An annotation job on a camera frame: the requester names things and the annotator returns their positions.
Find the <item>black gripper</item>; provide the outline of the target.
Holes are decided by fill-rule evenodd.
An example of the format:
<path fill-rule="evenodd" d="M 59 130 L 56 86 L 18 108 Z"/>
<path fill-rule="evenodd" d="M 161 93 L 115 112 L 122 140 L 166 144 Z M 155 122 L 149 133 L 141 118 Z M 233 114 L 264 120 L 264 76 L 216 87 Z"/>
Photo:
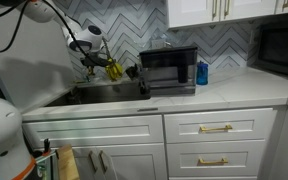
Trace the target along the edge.
<path fill-rule="evenodd" d="M 97 54 L 91 53 L 91 54 L 86 54 L 85 57 L 82 57 L 80 59 L 80 62 L 82 63 L 83 66 L 100 66 L 100 67 L 105 67 L 108 65 L 108 61 L 106 59 L 100 58 Z"/>

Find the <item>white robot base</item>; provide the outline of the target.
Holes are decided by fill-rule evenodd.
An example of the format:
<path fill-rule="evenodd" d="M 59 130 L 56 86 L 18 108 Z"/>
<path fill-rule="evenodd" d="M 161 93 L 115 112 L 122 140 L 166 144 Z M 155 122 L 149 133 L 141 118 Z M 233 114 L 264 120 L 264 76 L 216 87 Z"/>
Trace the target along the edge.
<path fill-rule="evenodd" d="M 27 180 L 35 168 L 21 125 L 21 113 L 0 98 L 0 180 Z"/>

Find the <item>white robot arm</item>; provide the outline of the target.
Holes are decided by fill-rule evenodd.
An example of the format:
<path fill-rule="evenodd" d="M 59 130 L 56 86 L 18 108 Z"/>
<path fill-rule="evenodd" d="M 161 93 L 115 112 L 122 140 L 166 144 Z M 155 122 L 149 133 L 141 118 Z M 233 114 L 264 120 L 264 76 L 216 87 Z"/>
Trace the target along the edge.
<path fill-rule="evenodd" d="M 67 46 L 83 54 L 80 61 L 84 66 L 105 67 L 111 64 L 109 60 L 99 56 L 103 39 L 102 31 L 95 25 L 89 25 L 83 29 L 75 19 L 60 10 L 52 0 L 0 0 L 0 9 L 2 8 L 5 8 L 5 11 L 0 13 L 0 17 L 15 9 L 20 11 L 15 33 L 19 29 L 23 16 L 38 23 L 55 21 L 61 26 Z"/>

